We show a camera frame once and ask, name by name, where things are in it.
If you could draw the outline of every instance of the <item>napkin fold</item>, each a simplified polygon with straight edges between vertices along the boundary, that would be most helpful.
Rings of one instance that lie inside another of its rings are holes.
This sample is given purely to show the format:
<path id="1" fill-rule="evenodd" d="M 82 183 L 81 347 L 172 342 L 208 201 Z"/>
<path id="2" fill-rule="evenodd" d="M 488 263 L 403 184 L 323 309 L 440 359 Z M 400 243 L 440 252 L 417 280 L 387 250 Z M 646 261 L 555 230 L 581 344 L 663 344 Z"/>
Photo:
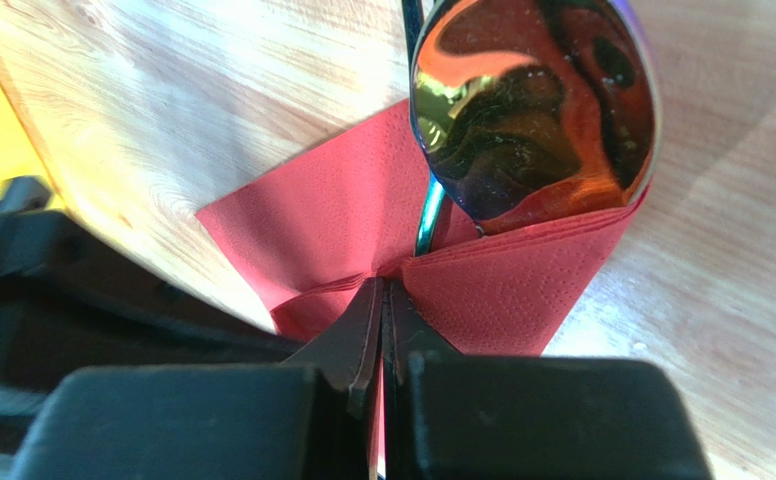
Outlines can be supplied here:
<path id="1" fill-rule="evenodd" d="M 366 278 L 383 275 L 401 278 L 464 353 L 535 355 L 642 203 L 485 238 L 448 203 L 433 252 L 412 257 L 427 181 L 404 101 L 197 217 L 282 335 L 319 335 Z"/>

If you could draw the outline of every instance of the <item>wood grain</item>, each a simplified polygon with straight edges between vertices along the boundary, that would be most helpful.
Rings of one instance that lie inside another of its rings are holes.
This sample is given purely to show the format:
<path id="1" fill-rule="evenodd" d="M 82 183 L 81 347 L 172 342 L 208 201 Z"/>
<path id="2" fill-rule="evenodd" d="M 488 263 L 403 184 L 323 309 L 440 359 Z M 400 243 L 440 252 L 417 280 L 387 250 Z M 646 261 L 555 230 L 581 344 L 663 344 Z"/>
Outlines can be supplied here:
<path id="1" fill-rule="evenodd" d="M 645 209 L 551 355 L 656 362 L 718 478 L 776 479 L 776 2 L 632 0 L 663 83 Z M 78 218 L 257 325 L 201 206 L 407 95 L 399 1 L 0 1 L 0 80 Z"/>

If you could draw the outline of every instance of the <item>spoon bowl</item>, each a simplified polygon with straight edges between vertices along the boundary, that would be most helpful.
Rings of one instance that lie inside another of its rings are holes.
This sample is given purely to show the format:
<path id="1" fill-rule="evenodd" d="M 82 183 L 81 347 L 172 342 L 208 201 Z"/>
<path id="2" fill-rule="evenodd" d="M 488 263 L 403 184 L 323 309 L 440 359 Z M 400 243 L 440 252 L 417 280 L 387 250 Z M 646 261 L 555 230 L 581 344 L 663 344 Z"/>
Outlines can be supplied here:
<path id="1" fill-rule="evenodd" d="M 443 0 L 411 71 L 433 177 L 488 235 L 622 207 L 660 128 L 641 28 L 616 0 Z"/>

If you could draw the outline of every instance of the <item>red napkin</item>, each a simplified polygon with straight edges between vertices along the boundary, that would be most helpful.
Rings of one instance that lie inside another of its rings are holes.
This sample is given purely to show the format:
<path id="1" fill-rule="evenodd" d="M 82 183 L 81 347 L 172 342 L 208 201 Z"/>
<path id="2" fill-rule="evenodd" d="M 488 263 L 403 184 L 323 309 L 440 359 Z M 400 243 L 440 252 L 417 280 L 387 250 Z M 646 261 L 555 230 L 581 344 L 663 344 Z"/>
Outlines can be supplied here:
<path id="1" fill-rule="evenodd" d="M 313 338 L 385 275 L 464 353 L 536 355 L 642 202 L 486 238 L 452 208 L 412 258 L 427 180 L 404 101 L 197 216 L 282 335 Z"/>

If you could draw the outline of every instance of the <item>table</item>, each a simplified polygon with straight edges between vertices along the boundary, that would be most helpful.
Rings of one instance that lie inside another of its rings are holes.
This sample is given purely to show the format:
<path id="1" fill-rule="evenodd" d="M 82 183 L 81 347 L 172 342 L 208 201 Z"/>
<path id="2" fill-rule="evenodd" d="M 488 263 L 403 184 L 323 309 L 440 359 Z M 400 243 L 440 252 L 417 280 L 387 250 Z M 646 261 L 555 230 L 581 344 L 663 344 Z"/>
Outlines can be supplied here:
<path id="1" fill-rule="evenodd" d="M 654 188 L 548 347 L 653 361 L 718 478 L 776 479 L 776 2 L 632 0 Z M 272 329 L 195 211 L 407 96 L 399 1 L 0 2 L 0 82 L 72 213 Z"/>

